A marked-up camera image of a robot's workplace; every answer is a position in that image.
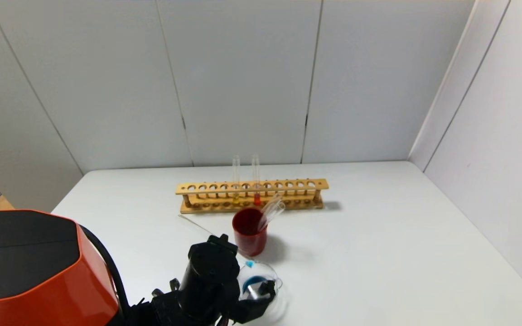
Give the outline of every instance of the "test tube rack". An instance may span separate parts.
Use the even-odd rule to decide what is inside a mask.
[[[236,212],[244,207],[263,208],[268,200],[279,192],[285,209],[321,209],[321,190],[329,189],[325,179],[293,179],[260,181],[254,187],[253,181],[180,183],[176,186],[176,194],[183,196],[180,206],[182,214],[192,213],[228,213]],[[232,201],[233,194],[239,193],[239,203]],[[255,192],[261,194],[261,206],[253,205]]]

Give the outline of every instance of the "red cup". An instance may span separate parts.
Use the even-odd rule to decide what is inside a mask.
[[[263,213],[256,207],[243,208],[232,218],[235,242],[239,250],[247,256],[257,256],[267,243],[267,226],[258,230]]]

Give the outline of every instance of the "white wall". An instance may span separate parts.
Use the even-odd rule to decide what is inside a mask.
[[[195,165],[300,162],[319,5],[159,2]]]
[[[510,3],[426,175],[522,276],[522,1]]]
[[[191,165],[155,2],[0,0],[0,24],[84,173]]]
[[[472,6],[326,0],[303,162],[406,159]]]
[[[81,177],[0,31],[0,191],[50,212]]]
[[[17,57],[21,82],[33,87],[25,97],[57,129],[58,148],[45,152],[67,147],[83,173],[230,164],[234,154],[248,163],[252,153],[261,163],[375,161],[406,158],[471,7],[458,0],[0,0],[0,38]],[[21,83],[5,80],[0,91]],[[14,119],[6,113],[1,121]],[[11,165],[7,159],[0,152],[0,163]],[[0,188],[21,186],[6,176]],[[29,203],[6,195],[17,206]]]
[[[408,158],[424,171],[479,69],[510,0],[479,0]]]

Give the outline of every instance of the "panel seam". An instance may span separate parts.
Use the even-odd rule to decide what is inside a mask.
[[[416,147],[416,145],[418,145],[418,142],[422,138],[422,134],[424,133],[426,127],[428,126],[430,116],[435,111],[436,102],[438,101],[440,95],[442,94],[444,85],[446,84],[448,78],[450,77],[452,67],[456,63],[456,60],[458,58],[458,53],[460,52],[460,47],[462,46],[462,43],[464,42],[464,38],[466,37],[466,34],[469,31],[470,25],[472,23],[472,20],[474,18],[474,15],[477,11],[478,6],[479,6],[479,0],[476,0],[474,2],[473,8],[470,11],[468,20],[466,21],[466,25],[464,26],[464,29],[462,30],[462,34],[460,35],[458,44],[456,45],[454,53],[452,54],[452,58],[450,60],[450,63],[448,64],[447,70],[446,70],[446,72],[444,72],[443,80],[441,81],[440,86],[439,86],[438,90],[436,91],[435,98],[433,99],[432,103],[430,104],[428,113],[426,114],[426,117],[424,118],[424,121],[422,122],[422,126],[420,127],[420,130],[418,131],[418,135],[416,136],[416,139],[414,139],[414,142],[412,143],[412,147],[410,148],[410,153],[408,154],[408,161],[410,161],[410,159],[412,158],[412,153],[414,152],[414,148]]]
[[[505,19],[505,15],[507,13],[507,9],[509,9],[509,5],[511,4],[511,1],[512,0],[509,0],[509,2],[507,3],[507,6],[505,6],[505,10],[503,11],[503,15],[501,15],[501,19],[499,20],[499,23],[497,24],[497,28],[495,29],[495,33],[493,33],[493,37],[491,37],[491,41],[488,43],[487,50],[485,50],[485,52],[483,54],[483,57],[481,58],[480,63],[478,64],[478,68],[474,72],[473,78],[470,80],[469,86],[466,87],[466,91],[464,91],[464,95],[462,95],[462,99],[460,99],[460,103],[458,103],[458,107],[456,107],[456,111],[454,111],[454,114],[452,115],[452,118],[450,119],[450,122],[448,122],[448,125],[447,125],[446,129],[444,130],[444,133],[441,136],[441,138],[439,140],[439,143],[436,145],[435,150],[432,152],[432,155],[430,156],[430,159],[428,160],[428,163],[426,163],[426,167],[424,167],[424,169],[422,170],[423,173],[426,172],[426,170],[428,169],[428,166],[432,162],[432,159],[435,157],[436,151],[439,149],[441,143],[443,142],[444,136],[446,136],[448,130],[450,129],[450,126],[452,125],[452,121],[454,121],[454,119],[456,118],[456,114],[458,114],[458,111],[460,110],[460,107],[462,106],[462,103],[466,99],[466,95],[468,95],[468,93],[470,91],[470,88],[472,87],[472,85],[474,83],[474,80],[476,79],[476,76],[479,74],[480,68],[482,68],[483,62],[484,62],[485,58],[487,57],[487,54],[488,54],[489,50],[491,49],[491,45],[493,45],[493,41],[495,40],[495,37],[497,37],[497,33],[499,33],[499,28],[501,27],[503,19]]]
[[[309,107],[311,105],[311,91],[313,90],[313,77],[315,75],[315,62],[317,61],[317,45],[319,43],[319,31],[321,30],[321,14],[324,12],[324,0],[319,5],[319,18],[317,21],[317,34],[315,36],[315,49],[313,51],[313,65],[311,66],[311,79],[309,82],[309,97],[307,99],[307,111],[305,114],[305,127],[303,129],[303,142],[301,145],[301,157],[299,163],[303,163],[303,154],[305,153],[305,140],[307,138],[307,121],[309,120]]]
[[[31,91],[33,91],[34,95],[35,95],[35,98],[37,99],[39,105],[41,106],[42,110],[44,111],[46,117],[48,118],[49,122],[52,124],[52,127],[54,128],[54,130],[56,130],[56,134],[58,134],[58,137],[60,137],[60,140],[62,141],[62,143],[64,144],[64,147],[66,147],[66,150],[68,151],[68,154],[70,155],[70,157],[72,158],[72,161],[74,161],[74,164],[76,165],[76,167],[78,168],[78,170],[80,171],[80,174],[83,176],[84,173],[82,171],[82,168],[79,166],[78,164],[78,161],[76,161],[76,159],[74,158],[74,154],[72,154],[71,150],[70,150],[70,147],[68,147],[68,145],[66,144],[66,141],[64,140],[64,138],[62,137],[62,134],[60,134],[60,131],[58,130],[58,128],[56,127],[56,124],[53,123],[53,120],[52,118],[50,117],[49,113],[48,113],[48,110],[46,110],[43,102],[41,101],[41,99],[39,98],[39,95],[37,93],[37,91],[35,91],[35,87],[33,86],[33,84],[31,83],[31,80],[29,80],[29,77],[27,77],[27,73],[25,72],[25,69],[23,69],[23,66],[21,65],[21,62],[19,61],[19,58],[17,57],[17,55],[15,54],[15,51],[13,50],[13,47],[11,46],[11,43],[9,42],[9,39],[7,37],[7,35],[5,34],[5,31],[2,27],[2,25],[0,24],[0,31],[2,33],[2,35],[4,36],[4,39],[5,39],[5,42],[7,43],[8,47],[9,47],[9,50],[11,51],[13,57],[15,58],[15,61],[17,62],[17,65],[19,66],[19,68],[21,69],[21,73],[23,74],[23,77],[25,77],[25,80],[27,81],[27,84],[29,85],[29,88],[31,88]]]
[[[174,92],[176,93],[176,103],[178,103],[179,106],[179,112],[180,112],[180,119],[183,124],[184,128],[184,137],[187,140],[187,147],[188,147],[188,154],[190,156],[190,162],[191,165],[194,165],[194,159],[193,159],[193,151],[190,148],[190,142],[189,142],[189,133],[187,132],[187,126],[186,126],[186,120],[184,119],[183,115],[183,109],[180,106],[180,95],[178,88],[176,87],[176,78],[174,77],[174,70],[172,69],[172,62],[170,61],[170,54],[168,53],[168,45],[166,43],[166,35],[164,34],[164,23],[162,22],[162,17],[160,15],[160,8],[158,6],[158,0],[154,0],[154,5],[156,6],[156,12],[158,15],[158,23],[160,24],[160,30],[162,32],[162,40],[164,41],[164,50],[166,53],[166,59],[168,60],[168,67],[170,69],[170,76],[172,77],[172,84],[174,85]]]

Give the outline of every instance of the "white table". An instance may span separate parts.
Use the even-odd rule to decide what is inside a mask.
[[[241,179],[250,171],[241,167]],[[94,171],[52,213],[103,241],[133,304],[182,279],[190,245],[206,241],[207,233],[178,217],[176,184],[230,180],[231,173]],[[272,313],[286,307],[286,314],[253,324],[522,326],[522,279],[411,163],[261,166],[261,177],[324,177],[331,188],[322,192],[325,209],[287,211],[269,225],[258,259],[284,281]],[[231,214],[187,217],[234,239]]]

